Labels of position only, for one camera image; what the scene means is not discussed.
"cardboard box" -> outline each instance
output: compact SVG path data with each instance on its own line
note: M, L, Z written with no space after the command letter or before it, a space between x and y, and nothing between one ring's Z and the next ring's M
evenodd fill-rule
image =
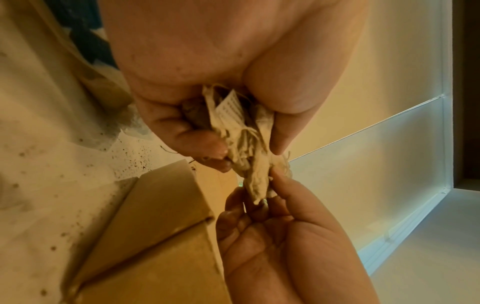
M72 280L67 300L231 303L207 233L212 219L186 161L142 175Z

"crumpled paper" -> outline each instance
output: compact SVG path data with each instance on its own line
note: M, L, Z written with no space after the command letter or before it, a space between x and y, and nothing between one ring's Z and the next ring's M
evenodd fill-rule
M244 178L243 186L255 204L276 196L270 188L270 168L278 167L289 177L292 172L287 157L274 155L269 148L273 111L218 85L204 86L202 94L204 100L182 104L186 119L196 128L214 130L225 140L233 170Z

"beige wall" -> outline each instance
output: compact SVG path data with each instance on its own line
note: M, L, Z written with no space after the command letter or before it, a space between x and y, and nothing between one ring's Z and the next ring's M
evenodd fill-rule
M446 186L443 136L439 99L290 164L360 249Z
M383 304L480 298L480 192L454 189L373 274Z
M371 0L357 49L290 147L299 157L442 93L441 1Z

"cardboard flap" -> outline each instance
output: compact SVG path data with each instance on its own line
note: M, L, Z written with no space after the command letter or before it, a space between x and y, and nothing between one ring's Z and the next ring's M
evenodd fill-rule
M142 175L70 284L69 297L87 280L210 218L185 160Z

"hand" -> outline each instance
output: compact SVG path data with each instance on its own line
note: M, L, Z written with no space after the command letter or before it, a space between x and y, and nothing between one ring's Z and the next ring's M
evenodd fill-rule
M255 206L237 188L216 223L233 304L379 303L332 214L300 183L270 174L277 197Z
M220 83L275 111L282 154L345 69L368 0L99 0L115 60L145 123L170 148L228 171L227 147L179 105Z

